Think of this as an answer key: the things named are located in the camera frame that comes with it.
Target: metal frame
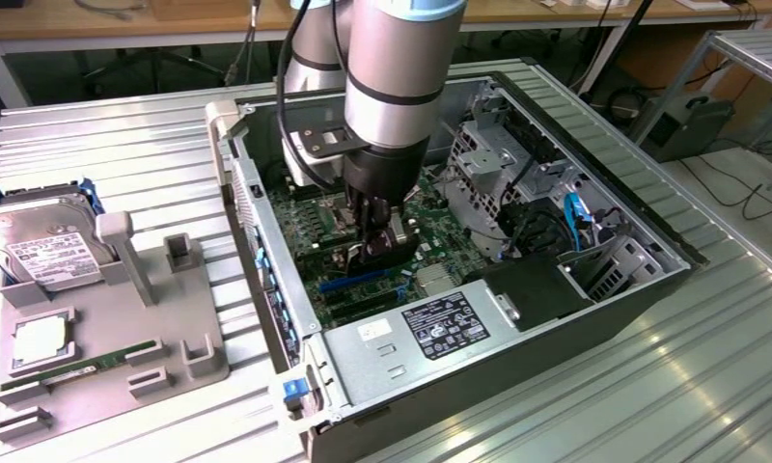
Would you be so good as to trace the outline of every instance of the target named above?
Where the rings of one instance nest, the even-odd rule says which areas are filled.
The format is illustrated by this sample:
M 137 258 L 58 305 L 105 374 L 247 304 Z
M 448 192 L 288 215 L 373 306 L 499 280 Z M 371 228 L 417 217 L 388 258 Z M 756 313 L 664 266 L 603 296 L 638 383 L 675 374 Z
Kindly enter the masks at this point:
M 750 461 L 772 458 L 772 266 L 540 68 L 507 60 L 455 66 L 449 75 L 488 70 L 507 73 L 712 265 L 612 341 L 367 461 L 471 461 L 484 456 L 509 461 L 683 461 L 692 456 L 716 461 L 744 450 Z M 205 237 L 233 369 L 220 383 L 20 450 L 6 461 L 45 460 L 53 454 L 61 460 L 118 461 L 154 449 L 164 461 L 220 462 L 247 455 L 269 462 L 305 459 L 301 441 L 280 428 L 271 407 L 272 360 L 235 245 L 219 234 L 219 217 L 211 215 L 219 209 L 209 206 L 217 184 L 203 107 L 213 100 L 272 93 L 263 84 L 4 112 L 0 178 L 101 167 L 106 188 L 118 192 L 113 202 L 148 201 L 137 201 L 140 220 L 157 228 L 138 233 L 137 240 L 166 227 Z M 168 159 L 142 162 L 164 155 L 169 166 Z M 130 188 L 150 194 L 121 194 L 126 178 Z
M 692 51 L 688 60 L 683 64 L 675 81 L 660 96 L 652 110 L 642 114 L 632 126 L 630 138 L 635 143 L 640 144 L 644 141 L 670 101 L 679 94 L 686 85 L 686 80 L 699 68 L 702 60 L 711 50 L 722 53 L 732 65 L 743 66 L 772 84 L 772 29 L 766 31 L 708 32 L 698 43 L 695 51 Z M 715 87 L 728 69 L 730 67 L 726 67 L 722 72 L 714 75 L 704 84 L 704 90 L 711 90 Z
M 759 27 L 770 21 L 772 14 L 762 14 L 758 17 L 754 27 Z M 736 16 L 716 14 L 715 16 L 683 16 L 650 18 L 642 21 L 642 25 L 652 24 L 688 24 L 710 23 L 740 20 Z M 606 20 L 604 26 L 614 27 L 610 38 L 602 49 L 602 53 L 592 65 L 592 70 L 587 76 L 581 92 L 585 92 L 597 78 L 602 67 L 607 62 L 618 38 L 623 35 L 630 18 Z M 575 20 L 575 21 L 531 21 L 531 22 L 488 22 L 461 24 L 461 32 L 485 32 L 507 30 L 531 30 L 531 29 L 573 29 L 593 27 L 597 25 L 597 19 Z M 195 44 L 213 43 L 237 43 L 243 41 L 244 32 L 213 32 L 193 34 L 166 34 L 149 36 L 126 36 L 126 37 L 96 37 L 76 39 L 32 39 L 32 40 L 0 40 L 0 99 L 6 108 L 21 108 L 30 105 L 30 100 L 25 94 L 21 83 L 18 82 L 12 69 L 6 63 L 5 56 L 13 53 L 48 52 L 48 51 L 77 51 L 96 50 L 109 48 L 138 48 L 145 46 L 180 46 Z M 281 41 L 285 36 L 284 30 L 257 31 L 256 41 Z

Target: warning label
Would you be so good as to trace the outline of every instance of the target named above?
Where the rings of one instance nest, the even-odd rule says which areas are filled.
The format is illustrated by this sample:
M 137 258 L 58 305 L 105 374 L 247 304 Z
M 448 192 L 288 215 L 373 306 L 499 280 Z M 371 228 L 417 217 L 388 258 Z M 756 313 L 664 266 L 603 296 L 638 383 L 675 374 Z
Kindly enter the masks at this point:
M 427 359 L 437 360 L 489 337 L 461 292 L 403 313 Z
M 97 273 L 97 261 L 78 233 L 58 234 L 24 243 L 9 244 L 30 277 L 41 285 L 64 282 Z

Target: aluminum work surface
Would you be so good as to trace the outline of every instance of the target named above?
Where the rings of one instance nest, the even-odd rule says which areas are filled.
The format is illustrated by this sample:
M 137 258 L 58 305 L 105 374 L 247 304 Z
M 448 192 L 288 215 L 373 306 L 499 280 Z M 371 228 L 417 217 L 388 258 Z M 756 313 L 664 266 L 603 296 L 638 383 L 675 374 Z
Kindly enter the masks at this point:
M 772 29 L 718 32 L 711 45 L 772 83 Z
M 539 68 L 504 61 L 457 66 L 451 74 L 489 70 L 508 74 L 712 264 L 612 341 L 367 460 L 772 461 L 772 261 L 742 246 L 743 236 L 727 236 L 720 219 L 698 210 L 703 205 Z M 4 113 L 2 188 L 85 175 L 106 208 L 132 212 L 137 248 L 180 231 L 203 241 L 233 371 L 225 381 L 1 460 L 307 459 L 299 439 L 276 425 L 265 387 L 272 364 L 203 123 L 211 100 L 272 90 L 252 86 Z

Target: black cable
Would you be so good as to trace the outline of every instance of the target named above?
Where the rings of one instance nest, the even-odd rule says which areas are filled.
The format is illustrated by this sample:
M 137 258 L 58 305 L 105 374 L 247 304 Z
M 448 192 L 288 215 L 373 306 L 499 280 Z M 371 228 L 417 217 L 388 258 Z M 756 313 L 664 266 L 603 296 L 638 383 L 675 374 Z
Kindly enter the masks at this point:
M 540 215 L 540 216 L 545 217 L 555 224 L 557 224 L 557 227 L 561 229 L 561 232 L 564 233 L 564 237 L 569 240 L 571 248 L 575 249 L 575 239 L 571 236 L 571 230 L 569 230 L 569 226 L 567 225 L 567 221 L 560 219 L 559 217 L 555 217 L 545 210 L 536 210 L 533 213 L 535 213 L 535 215 Z
M 744 94 L 744 92 L 747 91 L 747 88 L 750 87 L 750 84 L 752 84 L 752 81 L 755 79 L 755 74 L 752 74 L 750 76 L 750 78 L 747 79 L 747 83 L 744 84 L 744 86 L 742 87 L 742 91 L 738 93 L 738 95 L 735 95 L 735 97 L 732 98 L 732 105 L 735 105 L 735 102 L 738 101 L 738 98 L 742 97 L 742 95 Z
M 74 4 L 84 10 L 88 10 L 93 13 L 108 14 L 109 16 L 114 16 L 122 21 L 130 21 L 130 14 L 128 14 L 128 12 L 136 12 L 146 8 L 145 3 L 121 8 L 98 7 L 88 3 L 85 0 L 74 0 Z
M 734 207 L 734 206 L 736 206 L 736 205 L 739 205 L 739 204 L 743 204 L 743 207 L 742 207 L 742 217 L 743 217 L 746 220 L 748 220 L 748 221 L 758 220 L 758 219 L 760 219 L 762 217 L 766 217 L 766 216 L 771 215 L 771 214 L 772 214 L 772 209 L 768 210 L 767 212 L 763 212 L 763 213 L 760 213 L 760 214 L 758 214 L 758 215 L 754 215 L 754 216 L 748 216 L 748 215 L 747 215 L 747 207 L 750 206 L 750 202 L 752 201 L 752 198 L 754 198 L 755 196 L 760 197 L 764 201 L 767 201 L 770 204 L 772 204 L 772 200 L 770 200 L 766 196 L 763 196 L 760 193 L 758 193 L 758 190 L 762 188 L 763 185 L 760 184 L 760 185 L 756 186 L 755 188 L 751 188 L 750 185 L 748 185 L 743 180 L 740 180 L 738 177 L 735 177 L 734 175 L 728 174 L 726 171 L 723 171 L 722 169 L 719 169 L 719 168 L 718 168 L 715 165 L 712 165 L 704 158 L 699 158 L 699 159 L 700 159 L 702 161 L 704 161 L 706 164 L 707 164 L 712 169 L 715 169 L 719 173 L 722 173 L 723 175 L 734 178 L 734 179 L 735 179 L 742 185 L 744 185 L 744 186 L 750 189 L 750 191 L 751 191 L 750 195 L 747 195 L 747 196 L 744 197 L 744 199 L 742 199 L 740 201 L 738 201 L 738 202 L 735 202 L 735 203 L 728 203 L 728 202 L 726 202 L 724 200 L 722 200 L 722 199 L 718 197 L 716 193 L 712 191 L 712 189 L 710 188 L 710 186 L 707 186 L 707 183 L 704 182 L 704 180 L 703 180 L 700 177 L 698 177 L 698 175 L 695 174 L 695 171 L 692 171 L 692 169 L 690 168 L 690 166 L 683 162 L 683 160 L 680 160 L 679 163 L 683 165 L 683 167 L 686 168 L 686 170 L 692 174 L 692 177 L 694 177 L 695 180 L 700 183 L 700 185 L 704 187 L 704 189 L 707 190 L 707 193 L 710 193 L 710 196 L 712 196 L 712 198 L 716 200 L 716 202 L 718 202 L 720 205 L 726 206 L 726 207 Z
M 512 181 L 509 181 L 508 185 L 505 185 L 505 189 L 503 190 L 503 194 L 500 195 L 500 203 L 501 204 L 503 204 L 503 198 L 507 195 L 511 195 L 512 192 L 515 191 L 515 185 L 517 185 L 517 182 L 520 181 L 520 179 L 524 177 L 524 175 L 527 174 L 527 172 L 532 168 L 533 163 L 535 163 L 535 156 L 529 156 L 529 160 L 527 161 L 527 165 L 524 166 L 521 171 L 517 173 L 517 176 L 515 176 L 515 178 L 512 178 Z
M 732 5 L 731 3 L 727 3 L 727 5 L 730 7 L 732 7 L 732 10 L 735 10 L 738 12 L 738 20 L 743 21 L 744 20 L 744 12 L 742 11 L 742 9 L 738 8 L 735 5 Z
M 611 5 L 612 0 L 607 0 L 607 5 L 604 6 L 604 12 L 602 13 L 600 17 L 597 18 L 597 24 L 595 26 L 595 30 L 600 30 L 602 26 L 604 25 L 604 19 L 607 18 L 607 12 L 608 12 L 608 6 Z M 604 47 L 604 41 L 606 41 L 606 37 L 604 37 L 604 32 L 602 31 L 602 37 L 599 39 L 599 45 L 597 48 L 595 50 L 595 55 L 592 56 L 592 61 L 589 62 L 589 66 L 587 68 L 587 70 L 584 71 L 585 74 L 588 74 L 588 69 L 592 68 L 592 65 L 595 64 L 595 60 L 599 56 L 599 54 L 602 53 L 602 48 Z M 569 88 L 572 88 L 576 83 L 571 83 L 573 78 L 575 78 L 575 72 L 577 71 L 577 67 L 580 65 L 580 56 L 577 56 L 577 61 L 575 62 L 575 66 L 571 69 L 571 73 L 569 73 L 569 79 L 567 79 L 567 82 L 569 83 Z M 580 77 L 580 81 L 583 81 L 583 79 L 585 79 L 585 75 L 581 74 Z
M 223 77 L 223 83 L 227 87 L 231 87 L 235 83 L 235 79 L 237 79 L 239 73 L 239 62 L 240 58 L 243 58 L 243 52 L 245 48 L 252 43 L 252 47 L 248 50 L 248 58 L 251 60 L 251 48 L 253 48 L 255 44 L 255 32 L 256 32 L 256 24 L 257 24 L 257 12 L 260 11 L 260 0 L 252 0 L 249 5 L 249 18 L 248 18 L 248 25 L 245 26 L 245 36 L 243 36 L 243 42 L 240 43 L 240 49 L 237 50 L 237 54 L 235 55 L 235 60 L 229 63 L 229 67 L 227 69 L 225 75 Z M 245 62 L 245 78 L 248 79 L 248 67 L 251 66 L 251 62 Z
M 288 147 L 288 150 L 295 158 L 295 162 L 297 163 L 297 167 L 300 170 L 304 171 L 304 174 L 313 182 L 315 185 L 323 190 L 328 190 L 332 188 L 332 183 L 325 181 L 321 176 L 319 176 L 307 161 L 304 161 L 300 152 L 297 151 L 297 147 L 295 146 L 295 141 L 292 140 L 292 134 L 288 133 L 287 123 L 285 123 L 285 63 L 288 62 L 292 54 L 292 39 L 295 34 L 297 33 L 297 29 L 300 28 L 300 23 L 304 22 L 304 16 L 307 15 L 307 10 L 309 9 L 309 3 L 312 0 L 304 0 L 303 5 L 300 6 L 300 10 L 295 15 L 295 21 L 292 22 L 292 27 L 289 28 L 288 32 L 285 33 L 285 39 L 283 39 L 283 44 L 280 46 L 280 55 L 277 57 L 277 81 L 276 81 L 276 107 L 277 107 L 277 129 L 280 130 L 280 136 L 283 137 L 283 142 Z
M 248 85 L 252 71 L 252 53 L 255 51 L 255 35 L 257 34 L 257 13 L 260 13 L 260 1 L 257 6 L 252 6 L 252 19 L 249 21 L 251 37 L 248 38 L 248 51 L 245 52 L 245 79 L 243 84 Z
M 710 196 L 712 196 L 712 199 L 718 201 L 718 203 L 720 205 L 723 205 L 724 207 L 734 207 L 738 204 L 742 204 L 748 198 L 750 196 L 746 196 L 744 199 L 742 199 L 740 201 L 735 202 L 735 203 L 727 203 L 724 200 L 722 200 L 718 195 L 715 194 L 715 192 L 712 191 L 712 189 L 707 186 L 707 183 L 704 182 L 704 180 L 700 179 L 700 177 L 698 177 L 698 175 L 695 174 L 695 171 L 692 171 L 692 168 L 686 164 L 686 162 L 683 162 L 683 159 L 679 159 L 679 163 L 683 165 L 683 167 L 686 168 L 687 171 L 690 171 L 690 173 L 692 174 L 692 176 L 695 177 L 695 179 L 698 180 L 698 182 L 700 183 L 700 186 L 704 187 L 704 189 L 707 190 L 707 193 L 710 193 Z
M 340 61 L 340 67 L 347 74 L 348 63 L 347 57 L 344 56 L 344 49 L 340 46 L 340 34 L 337 33 L 337 0 L 332 0 L 332 34 L 335 35 L 335 51 L 337 52 L 337 60 Z
M 752 193 L 750 194 L 750 196 L 747 197 L 747 200 L 744 201 L 744 206 L 742 207 L 742 217 L 744 217 L 744 219 L 748 221 L 758 220 L 762 217 L 766 217 L 767 215 L 772 214 L 772 209 L 771 209 L 770 211 L 763 212 L 758 215 L 754 215 L 754 216 L 747 215 L 747 206 L 750 205 L 750 202 L 751 202 L 752 198 L 755 197 L 755 195 L 758 195 L 758 190 L 760 189 L 762 186 L 763 185 L 760 184 L 759 186 L 755 187 Z
M 752 2 L 750 0 L 747 0 L 747 6 L 752 10 L 752 14 L 754 14 L 752 22 L 758 22 L 758 8 L 755 7 L 755 5 L 752 4 Z
M 744 185 L 747 187 L 747 189 L 750 191 L 754 191 L 754 188 L 743 181 L 740 180 L 736 176 L 734 176 L 732 174 L 730 174 L 728 172 L 723 171 L 722 169 L 719 169 L 707 159 L 704 159 L 703 157 L 699 157 L 699 159 L 704 162 L 704 164 L 707 164 L 707 166 L 716 171 L 718 173 L 723 174 L 724 176 L 732 178 L 735 181 L 738 181 L 742 185 Z M 770 204 L 772 204 L 772 200 L 770 200 L 766 196 L 763 196 L 760 193 L 755 193 L 764 201 L 767 201 Z

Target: wooden table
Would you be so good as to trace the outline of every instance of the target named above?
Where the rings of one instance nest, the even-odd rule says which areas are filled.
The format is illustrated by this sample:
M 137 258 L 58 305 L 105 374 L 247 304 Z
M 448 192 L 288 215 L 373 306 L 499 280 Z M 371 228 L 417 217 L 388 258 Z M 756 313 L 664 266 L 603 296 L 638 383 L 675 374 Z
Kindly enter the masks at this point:
M 772 15 L 770 0 L 754 0 L 760 26 Z M 635 6 L 611 9 L 603 25 L 614 27 L 599 58 L 584 82 L 595 81 L 604 61 L 623 35 Z M 552 8 L 535 0 L 469 0 L 460 29 L 464 32 L 524 29 L 565 29 L 593 27 L 603 11 L 569 7 Z M 229 17 L 158 21 L 152 12 L 133 12 L 130 21 L 78 8 L 73 0 L 28 0 L 21 9 L 0 10 L 0 97 L 6 107 L 29 105 L 24 90 L 12 76 L 4 57 L 10 53 L 73 51 L 144 46 L 233 43 L 243 40 L 247 18 Z M 738 16 L 727 12 L 692 12 L 675 0 L 655 0 L 643 23 L 675 24 L 714 22 Z M 257 21 L 257 41 L 279 41 L 293 18 L 287 0 L 265 0 Z

